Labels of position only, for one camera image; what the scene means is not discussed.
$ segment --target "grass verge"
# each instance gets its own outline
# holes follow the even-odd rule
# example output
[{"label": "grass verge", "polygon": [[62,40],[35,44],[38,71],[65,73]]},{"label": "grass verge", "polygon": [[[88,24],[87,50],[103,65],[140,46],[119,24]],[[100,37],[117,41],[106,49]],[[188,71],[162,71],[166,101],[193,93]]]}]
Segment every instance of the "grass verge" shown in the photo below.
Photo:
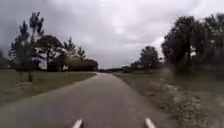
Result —
[{"label": "grass verge", "polygon": [[19,74],[15,71],[0,72],[0,106],[19,100],[23,97],[34,96],[49,90],[57,89],[77,81],[82,81],[95,75],[95,73],[76,72],[34,72],[34,80],[18,82]]},{"label": "grass verge", "polygon": [[171,115],[180,128],[207,128],[209,105],[206,93],[172,86],[153,74],[115,74]]}]

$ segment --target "road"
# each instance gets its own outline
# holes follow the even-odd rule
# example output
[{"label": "road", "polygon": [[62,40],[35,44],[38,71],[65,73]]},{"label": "road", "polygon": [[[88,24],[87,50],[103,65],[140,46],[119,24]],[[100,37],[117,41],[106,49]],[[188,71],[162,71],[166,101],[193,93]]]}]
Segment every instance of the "road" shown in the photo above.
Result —
[{"label": "road", "polygon": [[170,118],[119,78],[97,74],[88,80],[0,108],[0,128],[143,128],[150,117],[157,128],[175,128]]}]

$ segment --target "sky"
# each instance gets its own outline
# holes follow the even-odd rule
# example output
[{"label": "sky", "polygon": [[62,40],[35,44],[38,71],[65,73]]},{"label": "sky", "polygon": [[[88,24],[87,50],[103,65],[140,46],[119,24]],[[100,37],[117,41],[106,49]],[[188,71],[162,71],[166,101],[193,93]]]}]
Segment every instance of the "sky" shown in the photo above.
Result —
[{"label": "sky", "polygon": [[223,0],[0,0],[0,48],[7,53],[23,20],[40,12],[46,34],[72,37],[100,68],[119,67],[147,45],[162,56],[163,37],[178,17],[200,19],[223,7]]}]

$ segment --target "treeline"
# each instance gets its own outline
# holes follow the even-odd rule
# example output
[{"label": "treeline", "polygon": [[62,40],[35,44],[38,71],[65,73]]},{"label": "treeline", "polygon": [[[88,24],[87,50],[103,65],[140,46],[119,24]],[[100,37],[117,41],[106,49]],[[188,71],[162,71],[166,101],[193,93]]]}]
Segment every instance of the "treeline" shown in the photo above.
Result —
[{"label": "treeline", "polygon": [[0,69],[16,69],[20,74],[28,72],[32,81],[32,71],[42,70],[46,63],[47,71],[94,71],[98,68],[95,60],[87,59],[82,47],[77,47],[70,37],[61,43],[57,37],[45,35],[44,18],[40,13],[32,13],[19,27],[19,35],[11,43],[8,58],[0,52]]},{"label": "treeline", "polygon": [[150,71],[163,67],[176,75],[198,71],[224,75],[224,14],[200,20],[180,17],[164,39],[161,46],[164,58],[158,58],[154,47],[146,46],[137,61],[119,70]]}]

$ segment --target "grass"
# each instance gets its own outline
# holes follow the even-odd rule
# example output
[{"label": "grass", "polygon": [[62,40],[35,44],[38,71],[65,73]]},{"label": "grass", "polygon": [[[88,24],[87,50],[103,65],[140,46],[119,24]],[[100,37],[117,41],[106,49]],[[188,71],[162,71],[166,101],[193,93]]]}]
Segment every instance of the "grass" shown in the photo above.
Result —
[{"label": "grass", "polygon": [[23,97],[34,96],[49,90],[57,89],[77,81],[94,76],[94,73],[75,72],[34,72],[34,80],[19,82],[19,74],[15,71],[0,72],[0,105],[19,100]]},{"label": "grass", "polygon": [[214,95],[224,92],[224,82],[207,76],[165,79],[158,73],[115,74],[128,83],[150,103],[171,115],[181,128],[206,128],[213,125],[222,107]]}]

